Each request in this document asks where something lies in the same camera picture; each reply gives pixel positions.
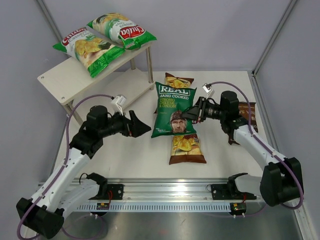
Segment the green Real hand cooked bag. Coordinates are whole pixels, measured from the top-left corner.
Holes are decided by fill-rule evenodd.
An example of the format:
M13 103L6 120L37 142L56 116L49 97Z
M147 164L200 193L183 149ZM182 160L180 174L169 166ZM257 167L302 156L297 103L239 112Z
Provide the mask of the green Real hand cooked bag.
M173 88L156 82L157 108L152 138L195 134L190 119L182 113L193 106L195 88Z

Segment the brown Chuba barbecue chips bag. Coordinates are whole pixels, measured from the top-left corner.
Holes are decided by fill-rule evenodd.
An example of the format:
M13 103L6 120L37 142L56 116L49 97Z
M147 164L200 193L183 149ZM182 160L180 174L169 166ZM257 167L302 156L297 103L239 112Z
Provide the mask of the brown Chuba barbecue chips bag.
M179 163L207 163L196 133L173 136L169 165Z

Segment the green Chuba chips bag small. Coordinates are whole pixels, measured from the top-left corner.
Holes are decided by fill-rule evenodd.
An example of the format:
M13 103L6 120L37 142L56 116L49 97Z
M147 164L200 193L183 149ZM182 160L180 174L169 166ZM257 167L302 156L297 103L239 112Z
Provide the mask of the green Chuba chips bag small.
M78 60L91 78L99 75L108 65L123 55L125 50L81 27L52 46Z

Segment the green Chuba chips bag large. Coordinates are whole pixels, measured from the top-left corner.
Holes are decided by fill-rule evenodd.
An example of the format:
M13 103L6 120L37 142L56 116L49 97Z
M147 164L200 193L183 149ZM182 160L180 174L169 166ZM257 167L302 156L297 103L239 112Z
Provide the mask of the green Chuba chips bag large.
M153 34L120 13L103 14L87 25L126 50L137 50L157 40Z

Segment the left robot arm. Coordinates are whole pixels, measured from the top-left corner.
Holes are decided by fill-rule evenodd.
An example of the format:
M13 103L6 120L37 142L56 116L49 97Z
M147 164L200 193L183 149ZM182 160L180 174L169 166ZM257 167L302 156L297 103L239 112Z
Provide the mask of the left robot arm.
M63 227L65 219L84 201L91 198L111 197L107 178L97 173L66 193L79 171L103 146L103 139L120 133L125 137L137 138L151 131L151 127L140 121L133 110L129 118L120 112L111 115L102 105L93 106L72 138L61 165L50 175L32 197L22 197L16 204L20 217L17 236L20 240L21 227L25 226L47 239L53 238Z

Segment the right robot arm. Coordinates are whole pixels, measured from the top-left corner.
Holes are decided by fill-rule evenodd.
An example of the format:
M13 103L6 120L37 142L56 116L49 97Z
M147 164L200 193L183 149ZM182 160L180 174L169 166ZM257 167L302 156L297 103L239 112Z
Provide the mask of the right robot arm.
M230 176L226 189L230 197L239 198L242 194L261 196L270 207L299 199L295 208L302 205L304 190L300 162L295 157L288 158L279 153L258 135L249 120L240 114L235 92L224 91L219 103L199 97L194 106L182 112L182 116L195 122L219 120L223 132L241 145L262 169L261 177L248 173Z

